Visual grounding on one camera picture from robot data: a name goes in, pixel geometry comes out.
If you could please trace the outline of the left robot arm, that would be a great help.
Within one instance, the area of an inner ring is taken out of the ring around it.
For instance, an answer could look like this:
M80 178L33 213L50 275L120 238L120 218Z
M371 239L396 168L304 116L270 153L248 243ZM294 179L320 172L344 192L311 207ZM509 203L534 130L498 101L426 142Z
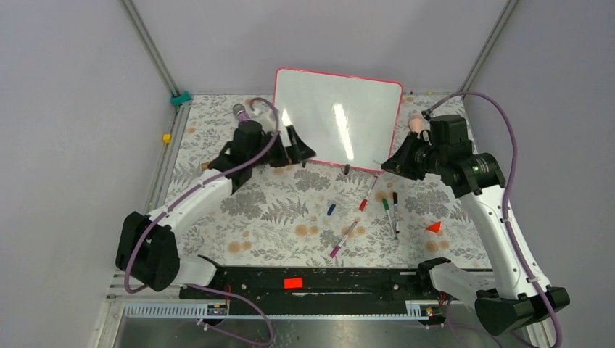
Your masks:
M315 155L291 125L280 132L266 132L257 121L240 122L231 141L191 188L170 204L147 214L132 212L125 218L115 257L115 266L125 273L125 290L134 294L181 284L197 285L209 298L221 295L225 279L216 273L217 265L206 257L180 256L180 235L245 184L253 167L285 167Z

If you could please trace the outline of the blue marker cap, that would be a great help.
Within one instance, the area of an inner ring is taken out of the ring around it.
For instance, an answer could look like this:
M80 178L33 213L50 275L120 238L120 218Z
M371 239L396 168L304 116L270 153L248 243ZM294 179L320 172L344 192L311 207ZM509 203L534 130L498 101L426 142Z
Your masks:
M331 216L335 208L336 208L336 205L335 204L331 204L329 209L327 210L327 215Z

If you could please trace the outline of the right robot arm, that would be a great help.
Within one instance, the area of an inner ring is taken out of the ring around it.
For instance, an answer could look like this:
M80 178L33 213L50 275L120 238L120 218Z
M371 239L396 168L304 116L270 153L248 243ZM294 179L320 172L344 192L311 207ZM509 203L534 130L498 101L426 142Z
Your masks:
M460 300L493 336L538 323L568 306L567 290L551 285L517 231L512 209L503 201L506 184L497 160L474 153L466 120L444 115L426 125L414 115L409 127L382 170L415 181L439 176L475 225L493 271L492 279L483 278L435 258L419 264L417 292L427 299L444 292Z

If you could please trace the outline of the pink framed whiteboard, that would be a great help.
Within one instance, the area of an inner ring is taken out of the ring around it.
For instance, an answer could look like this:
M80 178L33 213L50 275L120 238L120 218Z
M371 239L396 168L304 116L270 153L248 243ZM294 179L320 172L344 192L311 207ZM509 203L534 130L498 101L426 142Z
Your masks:
M273 104L314 162L380 173L393 152L403 97L397 81L281 67Z

